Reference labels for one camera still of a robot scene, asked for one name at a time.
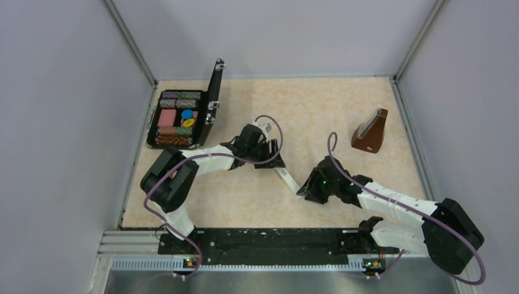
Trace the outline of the white black remote control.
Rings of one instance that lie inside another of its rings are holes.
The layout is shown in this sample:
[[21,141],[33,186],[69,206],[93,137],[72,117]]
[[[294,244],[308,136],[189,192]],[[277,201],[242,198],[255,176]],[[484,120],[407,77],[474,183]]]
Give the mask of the white black remote control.
[[297,198],[303,198],[303,196],[298,195],[298,191],[301,188],[300,185],[296,182],[296,180],[290,175],[286,168],[276,167],[274,168],[279,177],[284,181],[289,190],[293,195]]

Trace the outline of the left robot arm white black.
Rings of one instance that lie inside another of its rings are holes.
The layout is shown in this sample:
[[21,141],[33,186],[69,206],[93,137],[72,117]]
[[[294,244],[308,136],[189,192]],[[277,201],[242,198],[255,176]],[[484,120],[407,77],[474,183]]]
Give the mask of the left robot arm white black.
[[212,148],[180,150],[165,148],[145,173],[141,190],[150,194],[149,200],[157,207],[163,221],[170,225],[173,246],[189,253],[196,246],[195,229],[184,202],[196,177],[212,172],[229,171],[253,162],[256,169],[285,168],[280,145],[270,139],[269,124],[247,124],[231,141]]

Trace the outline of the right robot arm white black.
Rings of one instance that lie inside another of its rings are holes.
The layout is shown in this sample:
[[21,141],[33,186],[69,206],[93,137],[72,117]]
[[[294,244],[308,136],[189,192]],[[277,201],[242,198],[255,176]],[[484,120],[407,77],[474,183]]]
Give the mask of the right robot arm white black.
[[348,205],[382,213],[388,218],[373,216],[359,226],[364,251],[404,249],[428,257],[450,274],[461,274],[485,242],[455,200],[433,202],[390,190],[367,176],[350,175],[329,156],[313,168],[296,194],[322,205],[336,196]]

